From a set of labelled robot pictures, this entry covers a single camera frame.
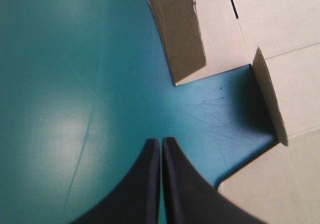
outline teal floor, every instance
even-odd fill
[[[68,223],[147,138],[213,186],[275,144],[250,66],[175,87],[165,59],[147,0],[0,0],[0,223]]]

